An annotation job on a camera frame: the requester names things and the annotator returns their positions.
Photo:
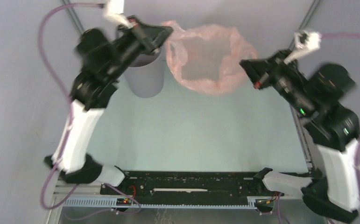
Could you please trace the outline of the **pink plastic trash bag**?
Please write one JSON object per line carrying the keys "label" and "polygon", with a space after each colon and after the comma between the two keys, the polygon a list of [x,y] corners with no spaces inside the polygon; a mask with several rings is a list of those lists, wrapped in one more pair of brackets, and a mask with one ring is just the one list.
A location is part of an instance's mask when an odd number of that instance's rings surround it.
{"label": "pink plastic trash bag", "polygon": [[207,24],[182,29],[176,21],[162,25],[173,28],[165,42],[168,69],[183,87],[211,96],[227,95],[244,84],[242,59],[256,59],[257,51],[236,27]]}

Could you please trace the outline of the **grey trash bin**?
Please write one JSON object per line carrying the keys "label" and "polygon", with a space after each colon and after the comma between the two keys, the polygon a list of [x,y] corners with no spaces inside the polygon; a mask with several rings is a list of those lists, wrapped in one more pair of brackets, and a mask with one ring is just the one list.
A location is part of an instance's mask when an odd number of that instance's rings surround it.
{"label": "grey trash bin", "polygon": [[164,85],[161,52],[154,55],[140,53],[120,78],[123,86],[140,98],[152,98]]}

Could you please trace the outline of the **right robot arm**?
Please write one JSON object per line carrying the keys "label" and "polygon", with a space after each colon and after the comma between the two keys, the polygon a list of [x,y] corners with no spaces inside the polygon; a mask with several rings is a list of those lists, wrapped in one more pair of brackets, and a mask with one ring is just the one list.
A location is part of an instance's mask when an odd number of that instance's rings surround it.
{"label": "right robot arm", "polygon": [[306,78],[296,60],[285,63],[289,49],[266,59],[243,59],[240,66],[254,88],[274,88],[292,108],[322,156],[322,177],[298,177],[263,169],[253,183],[265,195],[276,191],[297,196],[315,214],[352,223],[359,215],[360,183],[354,158],[360,145],[360,122],[352,110],[340,103],[355,87],[348,71],[337,63],[323,63]]}

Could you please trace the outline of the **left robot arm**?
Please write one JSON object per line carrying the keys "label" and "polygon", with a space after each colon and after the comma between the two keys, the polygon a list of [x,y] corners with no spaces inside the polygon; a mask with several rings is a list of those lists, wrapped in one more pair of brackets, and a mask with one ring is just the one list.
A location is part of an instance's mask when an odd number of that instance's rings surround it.
{"label": "left robot arm", "polygon": [[142,54],[158,52],[173,33],[170,26],[155,26],[130,16],[131,28],[120,26],[122,35],[110,41],[99,28],[85,31],[76,46],[82,67],[75,78],[70,114],[57,150],[44,158],[51,170],[59,171],[70,184],[100,182],[111,185],[117,194],[129,190],[126,173],[117,166],[102,165],[87,152],[98,120],[117,91],[120,76]]}

